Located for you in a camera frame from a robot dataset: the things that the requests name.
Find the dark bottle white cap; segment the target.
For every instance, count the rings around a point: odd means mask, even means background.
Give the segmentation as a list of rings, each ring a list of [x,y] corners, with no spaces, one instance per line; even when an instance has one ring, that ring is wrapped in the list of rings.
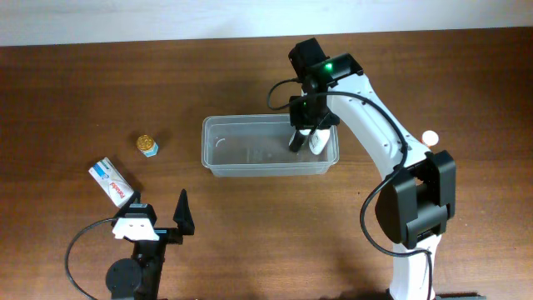
[[[293,153],[298,153],[307,141],[310,133],[310,129],[296,130],[291,136],[289,150]]]

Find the white medicine box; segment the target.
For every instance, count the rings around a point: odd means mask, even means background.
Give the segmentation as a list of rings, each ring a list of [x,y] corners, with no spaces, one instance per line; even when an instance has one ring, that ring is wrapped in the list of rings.
[[[88,172],[118,208],[124,206],[134,193],[132,187],[107,157],[96,162]]]

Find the orange tube white cap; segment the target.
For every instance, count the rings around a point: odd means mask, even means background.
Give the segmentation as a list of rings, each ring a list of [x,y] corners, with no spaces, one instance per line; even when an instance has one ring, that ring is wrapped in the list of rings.
[[[430,148],[435,146],[440,141],[440,138],[435,131],[427,130],[422,133],[421,140],[427,147]]]

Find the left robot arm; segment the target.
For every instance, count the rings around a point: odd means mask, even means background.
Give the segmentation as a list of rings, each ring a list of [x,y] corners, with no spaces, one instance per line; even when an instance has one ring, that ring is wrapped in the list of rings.
[[[131,257],[117,260],[107,270],[106,285],[112,299],[156,299],[165,262],[167,245],[183,243],[192,236],[195,225],[187,191],[181,190],[172,220],[175,227],[155,227],[157,215],[152,205],[133,195],[114,216],[112,233],[116,239],[133,244]]]

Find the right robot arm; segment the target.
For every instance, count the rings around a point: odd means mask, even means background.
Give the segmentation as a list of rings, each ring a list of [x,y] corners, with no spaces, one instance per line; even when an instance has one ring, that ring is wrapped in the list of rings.
[[[447,151],[433,153],[428,142],[410,135],[374,92],[355,58],[328,57],[315,38],[299,42],[288,54],[302,95],[288,103],[295,128],[289,148],[307,144],[320,153],[329,129],[345,123],[365,148],[381,183],[361,207],[371,202],[390,250],[375,240],[378,251],[393,258],[388,289],[394,299],[434,299],[436,248],[456,210],[456,164]]]

